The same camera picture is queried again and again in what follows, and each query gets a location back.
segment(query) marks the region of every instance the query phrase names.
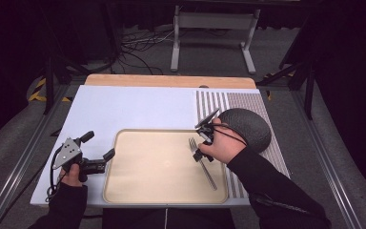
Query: beige tray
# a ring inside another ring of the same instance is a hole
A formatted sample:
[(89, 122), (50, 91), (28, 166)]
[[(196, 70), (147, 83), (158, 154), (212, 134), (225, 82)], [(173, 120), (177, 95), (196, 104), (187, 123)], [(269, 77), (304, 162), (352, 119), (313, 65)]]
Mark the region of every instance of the beige tray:
[(217, 190), (190, 151), (187, 130), (122, 130), (107, 173), (104, 200), (119, 204), (223, 203), (228, 196), (224, 165), (203, 162)]

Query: black cable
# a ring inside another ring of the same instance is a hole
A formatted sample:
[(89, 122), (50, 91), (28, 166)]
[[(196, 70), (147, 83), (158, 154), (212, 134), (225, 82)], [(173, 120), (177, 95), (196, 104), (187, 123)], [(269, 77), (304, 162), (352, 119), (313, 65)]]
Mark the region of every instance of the black cable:
[(141, 59), (139, 56), (137, 56), (137, 55), (134, 55), (134, 54), (132, 54), (132, 53), (129, 53), (129, 52), (125, 52), (125, 54), (129, 54), (129, 55), (132, 55), (132, 56), (134, 56), (135, 58), (137, 58), (137, 59), (139, 59), (140, 61), (142, 61), (142, 63), (144, 63), (144, 65), (145, 66), (147, 66), (147, 69), (150, 71), (150, 73), (151, 74), (153, 74), (153, 71), (151, 70), (151, 67), (150, 66), (148, 66), (148, 64), (147, 64), (147, 62), (145, 62), (143, 59)]
[(214, 127), (218, 126), (218, 127), (228, 128), (228, 129), (234, 131), (235, 133), (237, 133), (238, 135), (240, 135), (240, 137), (242, 137), (245, 141), (243, 141), (243, 140), (241, 140), (241, 139), (239, 139), (239, 138), (237, 138), (235, 136), (228, 135), (228, 134), (225, 134), (223, 132), (220, 132), (216, 128), (214, 128), (215, 131), (217, 131), (217, 132), (219, 132), (219, 133), (221, 133), (223, 135), (226, 135), (228, 137), (231, 137), (231, 138), (233, 138), (235, 140), (238, 140), (238, 141), (242, 142), (245, 146), (248, 146), (248, 141), (246, 140), (246, 137), (243, 134), (241, 134), (238, 130), (236, 130), (235, 128), (232, 128), (232, 127), (230, 127), (228, 125), (224, 125), (224, 124), (214, 124), (214, 123), (212, 123), (211, 125), (214, 126)]
[(241, 140), (241, 139), (239, 139), (239, 138), (237, 138), (237, 137), (235, 137), (235, 136), (225, 134), (225, 133), (223, 133), (223, 132), (218, 131), (217, 129), (214, 129), (214, 131), (217, 131), (217, 132), (219, 132), (219, 133), (221, 133), (221, 134), (223, 134), (223, 135), (226, 135), (226, 136), (228, 136), (228, 137), (230, 137), (230, 138), (233, 138), (233, 139), (235, 139), (235, 140), (237, 140), (237, 141), (240, 141), (240, 142), (242, 142), (245, 146), (247, 146), (246, 142), (244, 142), (243, 140)]
[(126, 73), (126, 69), (124, 69), (124, 66), (120, 63), (120, 59), (117, 59), (117, 62), (121, 66), (121, 68), (123, 69), (123, 73)]
[(51, 167), (50, 167), (50, 188), (51, 188), (51, 194), (50, 195), (54, 195), (55, 194), (55, 187), (54, 187), (54, 178), (53, 178), (53, 172), (54, 170), (52, 169), (52, 167), (54, 166), (55, 163), (55, 159), (58, 156), (59, 152), (61, 151), (61, 147), (59, 147), (54, 155), (52, 156), (52, 160), (51, 160)]
[[(139, 34), (139, 33), (142, 33), (142, 32), (144, 32), (144, 34), (139, 36), (139, 37), (136, 36), (136, 35), (133, 35), (133, 34)], [(138, 31), (136, 33), (130, 33), (130, 34), (127, 34), (127, 35), (132, 35), (133, 36), (133, 38), (131, 38), (130, 40), (141, 40), (141, 39), (145, 39), (146, 38), (145, 36), (150, 33), (149, 31), (142, 31), (142, 32)]]
[(124, 41), (122, 43), (132, 43), (132, 42), (139, 42), (139, 41), (143, 41), (143, 40), (154, 40), (154, 39), (161, 39), (159, 36), (162, 35), (162, 34), (165, 34), (165, 33), (171, 33), (173, 30), (169, 30), (169, 31), (160, 31), (160, 32), (156, 32), (154, 31), (152, 35), (150, 36), (147, 36), (147, 37), (144, 37), (141, 36), (141, 37), (135, 37), (134, 39), (130, 39), (130, 40), (127, 40), (127, 41)]
[(64, 178), (66, 174), (64, 174), (63, 176), (59, 177), (57, 179), (57, 183), (55, 185), (53, 185), (52, 187), (49, 187), (47, 189), (47, 197), (46, 197), (46, 202), (50, 202), (52, 198), (54, 198), (57, 190), (59, 189), (59, 184), (61, 183), (62, 179)]
[[(125, 65), (127, 65), (127, 66), (133, 67), (133, 68), (147, 68), (147, 67), (144, 67), (144, 66), (134, 66), (134, 65), (128, 64), (128, 63), (126, 63), (126, 62), (122, 61), (121, 59), (118, 59), (118, 61), (119, 61), (119, 62), (121, 62), (121, 63), (123, 63), (123, 64), (125, 64)], [(156, 68), (156, 67), (150, 67), (150, 68), (151, 68), (151, 69), (159, 70), (159, 71), (160, 71), (160, 73), (161, 73), (161, 74), (163, 74), (162, 70), (161, 70), (161, 69), (159, 69), (159, 68)]]
[[(167, 32), (169, 33), (168, 35), (166, 35), (163, 38), (160, 37), (160, 35), (165, 34)], [(134, 52), (134, 51), (144, 52), (144, 51), (152, 48), (154, 45), (157, 45), (157, 44), (163, 42), (164, 40), (166, 40), (166, 38), (170, 34), (172, 34), (172, 31), (162, 31), (160, 33), (154, 32), (152, 36), (146, 37), (145, 39), (139, 38), (136, 40), (122, 42), (122, 47), (124, 47), (132, 52)]]
[(121, 45), (121, 49), (123, 49), (123, 48), (127, 49), (127, 51), (122, 50), (123, 53), (134, 52), (134, 51), (137, 50), (137, 47), (138, 47), (137, 43), (133, 44), (133, 47), (129, 47), (129, 46), (126, 46), (126, 45)]
[(110, 69), (110, 73), (112, 73), (112, 74), (115, 73), (115, 71), (112, 70), (112, 65), (110, 65), (109, 69)]

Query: striped mat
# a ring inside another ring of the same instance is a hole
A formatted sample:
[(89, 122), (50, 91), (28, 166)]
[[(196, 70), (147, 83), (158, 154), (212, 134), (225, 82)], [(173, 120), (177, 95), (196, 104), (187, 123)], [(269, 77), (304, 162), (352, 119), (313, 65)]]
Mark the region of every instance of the striped mat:
[[(222, 112), (231, 108), (244, 108), (255, 112), (263, 117), (269, 124), (272, 130), (272, 142), (270, 146), (261, 153), (268, 159), (274, 167), (283, 175), (290, 177), (284, 158), (278, 147), (275, 133), (272, 128), (269, 117), (267, 116), (266, 108), (264, 107), (263, 99), (260, 93), (219, 93), (219, 92), (205, 92), (196, 91), (196, 107), (198, 121), (212, 113), (216, 108), (219, 108), (218, 116)], [(238, 177), (231, 172), (226, 166), (226, 176), (228, 182), (229, 198), (248, 198), (246, 190)]]

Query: fork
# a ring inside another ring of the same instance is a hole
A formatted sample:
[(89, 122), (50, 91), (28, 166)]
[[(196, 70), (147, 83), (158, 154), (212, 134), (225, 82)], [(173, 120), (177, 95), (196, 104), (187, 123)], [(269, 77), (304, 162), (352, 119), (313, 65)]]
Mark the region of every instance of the fork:
[[(197, 144), (195, 143), (195, 140), (193, 137), (189, 138), (189, 144), (190, 144), (190, 149), (192, 150), (192, 153), (195, 154), (195, 152), (199, 149), (197, 148)], [(207, 180), (209, 181), (211, 187), (213, 188), (213, 190), (216, 190), (216, 184), (213, 180), (213, 178), (211, 177), (210, 173), (208, 172), (206, 166), (204, 165), (203, 161), (201, 159), (198, 160), (198, 162), (200, 162), (201, 167), (203, 168), (204, 173), (206, 174)]]

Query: human hand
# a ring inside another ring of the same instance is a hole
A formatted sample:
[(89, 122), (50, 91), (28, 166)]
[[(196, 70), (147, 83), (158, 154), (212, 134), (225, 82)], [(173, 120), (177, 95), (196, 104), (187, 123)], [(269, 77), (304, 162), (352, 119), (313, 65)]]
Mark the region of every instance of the human hand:
[(82, 182), (79, 181), (79, 165), (73, 164), (70, 168), (70, 172), (66, 173), (64, 169), (61, 169), (59, 177), (63, 177), (61, 182), (68, 184), (72, 187), (82, 187)]
[[(226, 123), (221, 123), (221, 119), (215, 118), (213, 119), (213, 124)], [(236, 137), (242, 141), (244, 141), (244, 139), (229, 128), (224, 128), (221, 126), (215, 126), (214, 128), (217, 131), (213, 132), (213, 144), (209, 146), (201, 143), (198, 145), (198, 148), (204, 154), (212, 156), (215, 159), (228, 164), (239, 152), (241, 152), (246, 147), (245, 144), (230, 136)]]

